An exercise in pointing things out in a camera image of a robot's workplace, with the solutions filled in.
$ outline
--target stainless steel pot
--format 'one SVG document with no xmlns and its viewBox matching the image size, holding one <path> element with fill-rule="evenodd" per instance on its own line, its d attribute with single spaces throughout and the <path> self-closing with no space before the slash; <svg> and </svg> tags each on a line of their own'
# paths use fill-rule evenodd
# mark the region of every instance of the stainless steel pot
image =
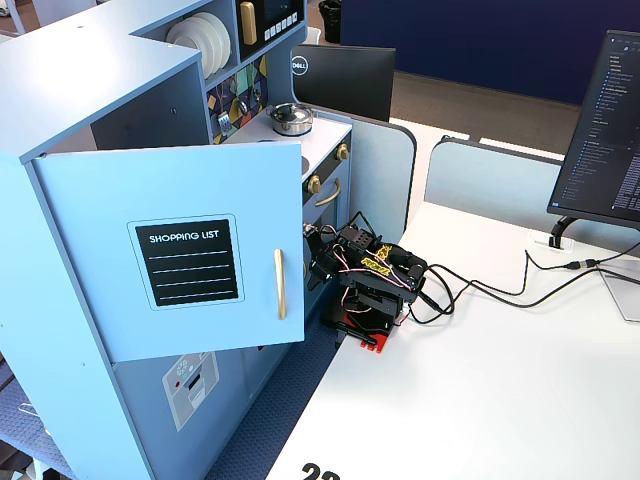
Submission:
<svg viewBox="0 0 640 480">
<path fill-rule="evenodd" d="M 271 117 L 273 130 L 286 137 L 299 137 L 313 127 L 313 111 L 299 103 L 267 107 L 267 115 Z"/>
</svg>

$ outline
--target dell logo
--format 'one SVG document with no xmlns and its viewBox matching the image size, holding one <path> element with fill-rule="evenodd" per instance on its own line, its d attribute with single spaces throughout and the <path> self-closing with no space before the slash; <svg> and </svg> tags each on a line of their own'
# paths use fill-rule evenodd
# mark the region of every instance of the dell logo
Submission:
<svg viewBox="0 0 640 480">
<path fill-rule="evenodd" d="M 292 65 L 293 74 L 294 75 L 304 75 L 309 70 L 309 62 L 304 57 L 298 55 L 297 57 L 293 57 Z"/>
</svg>

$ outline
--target robotic arm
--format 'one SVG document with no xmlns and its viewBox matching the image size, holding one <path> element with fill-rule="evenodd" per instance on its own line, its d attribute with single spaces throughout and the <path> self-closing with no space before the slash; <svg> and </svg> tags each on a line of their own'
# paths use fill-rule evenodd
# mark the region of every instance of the robotic arm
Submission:
<svg viewBox="0 0 640 480">
<path fill-rule="evenodd" d="M 308 288 L 337 277 L 345 287 L 345 314 L 335 327 L 362 340 L 363 347 L 382 352 L 394 320 L 420 295 L 427 263 L 355 224 L 339 232 L 307 224 L 304 236 L 312 255 Z"/>
</svg>

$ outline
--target gold handle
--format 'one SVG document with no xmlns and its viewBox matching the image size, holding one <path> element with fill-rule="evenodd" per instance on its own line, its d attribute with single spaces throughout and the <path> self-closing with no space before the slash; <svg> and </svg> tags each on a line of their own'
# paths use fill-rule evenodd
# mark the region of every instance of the gold handle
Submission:
<svg viewBox="0 0 640 480">
<path fill-rule="evenodd" d="M 340 190 L 342 190 L 342 182 L 340 182 L 339 178 L 336 178 L 336 193 L 334 193 L 330 197 L 325 198 L 324 200 L 316 202 L 316 207 L 321 207 L 322 205 L 333 202 L 336 198 L 338 198 L 338 195 L 340 195 Z"/>
<path fill-rule="evenodd" d="M 278 316 L 284 320 L 287 316 L 287 289 L 284 284 L 284 254 L 276 248 L 273 256 L 276 261 L 276 285 L 278 287 Z"/>
<path fill-rule="evenodd" d="M 242 40 L 245 45 L 253 45 L 258 41 L 256 31 L 256 10 L 251 2 L 240 4 L 240 18 L 242 19 Z"/>
</svg>

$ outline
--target trash can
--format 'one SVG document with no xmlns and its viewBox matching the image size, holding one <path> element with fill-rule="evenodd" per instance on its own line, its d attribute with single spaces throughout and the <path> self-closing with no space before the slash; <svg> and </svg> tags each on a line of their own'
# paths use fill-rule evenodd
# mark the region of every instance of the trash can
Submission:
<svg viewBox="0 0 640 480">
<path fill-rule="evenodd" d="M 340 43 L 342 0 L 323 0 L 318 4 L 324 20 L 324 38 L 329 43 Z"/>
</svg>

